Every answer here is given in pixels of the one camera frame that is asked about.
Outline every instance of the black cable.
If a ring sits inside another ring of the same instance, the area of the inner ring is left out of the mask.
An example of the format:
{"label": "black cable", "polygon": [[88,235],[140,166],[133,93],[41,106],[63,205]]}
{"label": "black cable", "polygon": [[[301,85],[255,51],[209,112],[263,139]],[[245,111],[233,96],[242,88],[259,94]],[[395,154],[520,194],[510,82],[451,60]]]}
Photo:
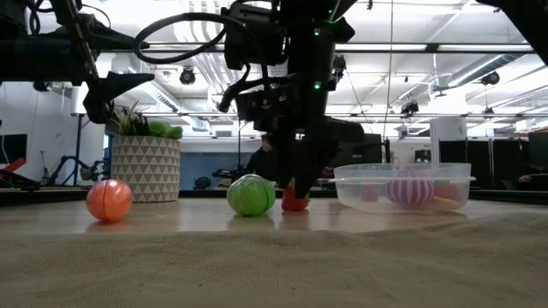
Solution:
{"label": "black cable", "polygon": [[45,10],[50,10],[40,8],[40,5],[42,5],[43,2],[44,0],[38,0],[37,2],[34,2],[34,0],[27,0],[27,7],[31,11],[31,14],[28,16],[28,25],[31,27],[32,35],[38,35],[42,28],[38,12],[43,13]]}
{"label": "black cable", "polygon": [[156,31],[159,31],[160,29],[170,26],[172,24],[175,24],[177,22],[181,21],[211,21],[211,22],[218,22],[222,23],[224,25],[231,25],[240,27],[242,29],[246,29],[242,22],[237,21],[236,19],[230,18],[228,16],[224,15],[216,15],[211,13],[183,13],[179,15],[174,15],[171,17],[163,18],[159,21],[155,21],[152,24],[150,24],[148,27],[141,30],[139,34],[135,37],[134,41],[134,53],[135,55],[142,61],[148,62],[151,64],[171,64],[175,62],[180,62],[183,60],[187,60],[188,58],[191,58],[193,56],[198,55],[201,52],[206,51],[208,48],[214,46],[217,44],[226,34],[226,30],[223,29],[214,39],[211,41],[201,45],[200,47],[196,48],[195,50],[191,50],[189,52],[186,52],[179,56],[172,56],[168,58],[153,58],[150,56],[145,56],[143,52],[140,49],[141,44],[145,41],[146,38],[151,36]]}
{"label": "black cable", "polygon": [[[153,22],[148,27],[141,30],[141,32],[139,34],[137,34],[137,36],[135,37],[135,40],[134,40],[134,53],[135,53],[135,55],[141,61],[148,62],[148,63],[151,63],[151,64],[171,64],[171,63],[175,63],[175,62],[180,62],[180,61],[187,60],[188,58],[191,58],[193,56],[196,56],[199,53],[206,51],[208,48],[216,45],[223,38],[224,34],[226,34],[226,29],[223,28],[223,30],[211,41],[201,45],[200,47],[198,47],[194,50],[185,52],[185,53],[183,53],[182,55],[179,55],[179,56],[172,56],[172,57],[168,57],[168,58],[154,58],[154,57],[150,57],[150,56],[145,56],[145,54],[143,54],[140,46],[145,41],[146,38],[148,38],[153,33],[155,33],[156,31],[158,31],[158,30],[160,30],[164,27],[170,26],[172,24],[175,24],[175,23],[181,22],[181,21],[211,21],[211,22],[222,23],[225,26],[230,25],[230,26],[234,26],[234,27],[239,27],[241,30],[246,32],[246,34],[249,36],[249,38],[251,38],[251,43],[253,45],[252,47],[253,47],[254,50],[256,50],[256,52],[258,54],[258,57],[259,58],[264,58],[263,57],[263,50],[262,50],[262,48],[259,44],[259,41],[253,35],[253,33],[248,28],[245,27],[244,23],[242,23],[242,22],[240,22],[240,21],[238,21],[234,18],[225,16],[225,15],[217,15],[217,14],[212,14],[212,13],[196,13],[196,12],[183,13],[183,14],[174,15],[174,16],[171,16],[171,17],[166,17],[166,18],[163,18],[159,21]],[[269,93],[270,93],[270,84],[268,83],[268,67],[267,67],[265,62],[262,62],[260,64],[260,68],[261,68],[261,73],[263,75],[263,78],[261,80],[262,80],[262,83],[265,87],[265,94],[266,94],[267,97],[269,97],[270,96],[269,95]],[[244,77],[242,77],[236,83],[239,83],[240,81],[243,82],[243,81],[246,80],[246,78],[247,78],[247,74],[244,74]]]}
{"label": "black cable", "polygon": [[99,13],[101,13],[105,18],[106,20],[109,22],[109,29],[112,28],[112,22],[110,21],[110,17],[108,14],[106,14],[102,9],[98,9],[92,5],[88,5],[88,4],[82,4],[82,7],[84,8],[89,8],[89,9],[95,9],[96,11],[98,11]]}

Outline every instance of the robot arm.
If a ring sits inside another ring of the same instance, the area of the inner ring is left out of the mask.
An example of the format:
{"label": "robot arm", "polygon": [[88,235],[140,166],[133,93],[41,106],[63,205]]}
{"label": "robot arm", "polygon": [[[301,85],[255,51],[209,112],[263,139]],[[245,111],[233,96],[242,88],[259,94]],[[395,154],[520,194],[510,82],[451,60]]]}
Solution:
{"label": "robot arm", "polygon": [[[335,90],[332,64],[336,43],[348,42],[354,29],[343,14],[356,0],[272,0],[270,9],[246,4],[223,8],[221,15],[185,13],[152,23],[134,42],[137,57],[156,64],[179,62],[206,51],[226,35],[224,58],[230,69],[245,69],[224,93],[219,110],[233,100],[238,116],[267,132],[278,153],[278,179],[286,187],[295,179],[295,194],[304,198],[324,166],[338,152],[338,142],[363,138],[358,123],[325,116],[328,91]],[[211,42],[184,55],[154,59],[140,51],[140,42],[162,27],[179,21],[215,21],[224,29]],[[269,77],[267,66],[288,63],[288,75]],[[250,64],[262,78],[247,80]],[[245,92],[261,86],[255,92]],[[296,135],[304,135],[296,140]]]}
{"label": "robot arm", "polygon": [[[81,0],[50,0],[51,9],[41,9],[42,2],[3,0],[0,5],[0,84],[34,81],[35,89],[44,90],[40,85],[53,81],[71,81],[74,86],[86,82],[87,114],[95,123],[106,123],[112,113],[112,99],[153,80],[154,75],[109,72],[100,78],[95,67],[100,51],[130,50],[134,39],[105,27],[93,15],[78,13]],[[25,9],[30,9],[31,15],[53,13],[61,27],[52,33],[28,35]]]}

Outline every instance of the clear plastic bin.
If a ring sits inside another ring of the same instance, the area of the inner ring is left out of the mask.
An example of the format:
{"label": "clear plastic bin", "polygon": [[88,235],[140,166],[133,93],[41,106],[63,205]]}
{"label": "clear plastic bin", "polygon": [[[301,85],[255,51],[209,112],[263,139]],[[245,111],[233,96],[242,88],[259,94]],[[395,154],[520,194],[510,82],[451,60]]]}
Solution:
{"label": "clear plastic bin", "polygon": [[335,168],[342,204],[377,213],[458,210],[468,202],[469,163],[369,163]]}

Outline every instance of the desk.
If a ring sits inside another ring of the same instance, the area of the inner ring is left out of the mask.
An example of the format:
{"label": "desk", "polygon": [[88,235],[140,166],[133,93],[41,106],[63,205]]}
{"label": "desk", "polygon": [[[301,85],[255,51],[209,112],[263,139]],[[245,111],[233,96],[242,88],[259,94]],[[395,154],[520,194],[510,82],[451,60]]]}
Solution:
{"label": "desk", "polygon": [[167,234],[195,231],[308,231],[371,232],[419,228],[509,213],[548,213],[548,207],[469,201],[463,209],[433,216],[369,214],[336,199],[312,200],[308,210],[283,212],[278,199],[267,216],[236,216],[224,198],[180,198],[164,204],[134,204],[126,219],[114,224],[97,222],[84,201],[0,208],[0,233],[17,234]]}

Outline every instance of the plant pot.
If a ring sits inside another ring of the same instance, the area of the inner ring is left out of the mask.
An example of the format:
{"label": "plant pot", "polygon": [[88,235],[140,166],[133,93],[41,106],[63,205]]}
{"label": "plant pot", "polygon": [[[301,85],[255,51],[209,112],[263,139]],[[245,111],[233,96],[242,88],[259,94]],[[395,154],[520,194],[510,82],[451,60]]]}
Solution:
{"label": "plant pot", "polygon": [[112,151],[111,177],[124,181],[134,202],[167,202],[179,197],[179,140],[150,136],[118,136]]}

